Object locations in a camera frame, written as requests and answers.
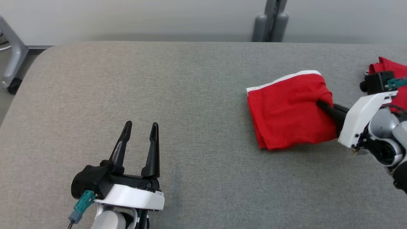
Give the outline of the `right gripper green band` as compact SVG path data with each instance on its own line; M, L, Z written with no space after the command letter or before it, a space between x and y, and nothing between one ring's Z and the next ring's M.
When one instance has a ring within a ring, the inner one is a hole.
M380 108L391 103L397 94L398 90L394 90L363 96L350 109L335 103L330 105L322 100L317 101L317 106L334 121L338 142L351 148L359 141L356 134L361 135Z

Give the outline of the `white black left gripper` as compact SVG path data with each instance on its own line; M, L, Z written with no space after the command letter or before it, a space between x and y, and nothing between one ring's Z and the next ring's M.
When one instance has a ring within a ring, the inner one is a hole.
M107 167L112 174L124 174L123 166L126 146L130 139L132 122L127 121L108 160L102 160L101 166ZM151 211L164 209L165 197L157 179L160 177L159 126L154 122L149 136L150 147L145 167L140 176L111 175L113 187L104 199L95 199L96 203L123 208L136 208Z

